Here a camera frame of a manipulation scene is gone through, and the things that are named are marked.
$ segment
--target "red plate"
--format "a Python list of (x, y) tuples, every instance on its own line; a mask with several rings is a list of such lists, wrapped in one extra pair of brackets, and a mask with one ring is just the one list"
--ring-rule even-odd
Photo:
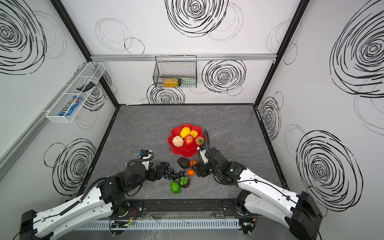
[(198, 136), (202, 137), (203, 136), (203, 130), (199, 126), (193, 126), (191, 124), (183, 124), (181, 127), (176, 127), (172, 130), (171, 135), (168, 138), (168, 143), (170, 145), (170, 149), (174, 154), (182, 155), (183, 157), (192, 157), (197, 153), (197, 145), (195, 142), (191, 146), (181, 146), (181, 147), (176, 147), (172, 143), (172, 139), (176, 136), (180, 136), (181, 129), (183, 127), (189, 127), (192, 130), (195, 130), (198, 133)]

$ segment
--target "gray countertop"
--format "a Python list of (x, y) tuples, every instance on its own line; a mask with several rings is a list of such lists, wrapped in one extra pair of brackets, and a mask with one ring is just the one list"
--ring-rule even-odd
[[(141, 149), (152, 150), (154, 165), (167, 161), (177, 172), (181, 155), (172, 153), (167, 142), (174, 127), (184, 123), (207, 129), (210, 147), (216, 147), (228, 161), (237, 161), (255, 174), (281, 186), (262, 131), (251, 105), (207, 106), (122, 106), (89, 182), (125, 169)], [(197, 160), (197, 155), (190, 158)], [(236, 198), (241, 189), (219, 185), (213, 175), (192, 176), (190, 186), (173, 194), (171, 181), (145, 181), (132, 199)]]

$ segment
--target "m&m's package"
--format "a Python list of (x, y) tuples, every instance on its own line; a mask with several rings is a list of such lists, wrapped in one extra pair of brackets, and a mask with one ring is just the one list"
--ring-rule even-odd
[(59, 113), (59, 116), (70, 116), (73, 110), (80, 105), (81, 101), (82, 99), (80, 97), (76, 98), (76, 96), (73, 96), (71, 101)]

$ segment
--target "black wire basket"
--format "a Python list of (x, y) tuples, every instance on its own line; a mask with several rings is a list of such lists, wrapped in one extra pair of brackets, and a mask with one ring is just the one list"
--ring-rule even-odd
[(197, 88), (197, 56), (156, 56), (153, 82), (156, 87)]

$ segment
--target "wire basket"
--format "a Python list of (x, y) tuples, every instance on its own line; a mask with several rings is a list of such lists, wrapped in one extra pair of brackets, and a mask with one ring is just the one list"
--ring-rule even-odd
[[(84, 102), (88, 99), (92, 93), (93, 88), (98, 84), (101, 76), (105, 72), (103, 63), (90, 62), (80, 72), (80, 74), (68, 85), (65, 92), (51, 107), (46, 114), (46, 117), (54, 123), (70, 123), (77, 115)], [(86, 86), (92, 83), (92, 87), (87, 90)], [(79, 105), (74, 108), (71, 113), (66, 110), (72, 108), (75, 102), (79, 102)]]
[(156, 56), (153, 82), (156, 87), (197, 88), (197, 56)]

